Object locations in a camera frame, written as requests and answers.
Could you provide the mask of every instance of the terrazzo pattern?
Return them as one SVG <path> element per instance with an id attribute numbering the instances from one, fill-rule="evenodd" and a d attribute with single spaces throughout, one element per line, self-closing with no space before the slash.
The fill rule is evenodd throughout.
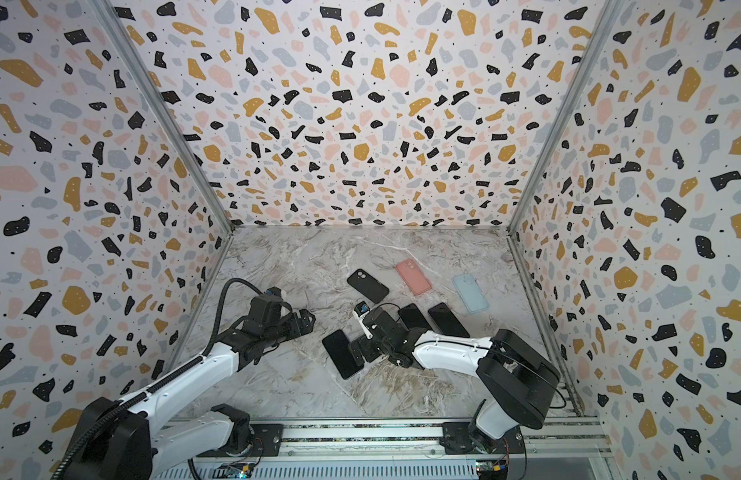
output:
<path id="1" fill-rule="evenodd" d="M 0 478 L 161 374 L 217 223 L 86 4 L 0 1 Z"/>
<path id="2" fill-rule="evenodd" d="M 341 379 L 321 341 L 337 329 L 350 340 L 362 333 L 351 311 L 361 300 L 371 302 L 346 283 L 357 268 L 389 288 L 384 302 L 415 302 L 424 316 L 445 302 L 471 335 L 492 336 L 508 328 L 546 355 L 507 237 L 496 230 L 243 227 L 233 238 L 182 359 L 196 355 L 208 341 L 218 295 L 233 276 L 261 289 L 279 286 L 294 308 L 308 308 L 317 322 L 312 333 L 283 343 L 258 365 L 219 382 L 178 416 L 201 416 L 226 402 L 254 418 L 471 417 L 490 393 L 481 380 L 460 373 L 402 369 L 380 358 L 350 379 Z M 432 290 L 411 293 L 395 270 L 408 258 L 421 266 Z M 465 273 L 477 279 L 489 310 L 467 312 L 453 288 L 453 277 Z M 222 330 L 248 313 L 252 296 L 242 286 L 232 287 Z M 384 308 L 395 314 L 393 306 Z"/>
<path id="3" fill-rule="evenodd" d="M 115 3 L 235 224 L 462 226 L 509 220 L 603 4 Z"/>
<path id="4" fill-rule="evenodd" d="M 518 239 L 624 478 L 741 479 L 741 2 L 625 2 Z"/>

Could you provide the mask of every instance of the patterned wall panel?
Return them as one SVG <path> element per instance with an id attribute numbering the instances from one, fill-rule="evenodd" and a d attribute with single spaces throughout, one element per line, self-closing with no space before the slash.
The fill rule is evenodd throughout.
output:
<path id="1" fill-rule="evenodd" d="M 81 2 L 0 2 L 0 478 L 156 378 L 218 221 Z"/>
<path id="2" fill-rule="evenodd" d="M 115 3 L 236 224 L 355 225 L 506 223 L 602 5 Z"/>
<path id="3" fill-rule="evenodd" d="M 741 2 L 625 2 L 518 238 L 625 478 L 741 478 Z"/>

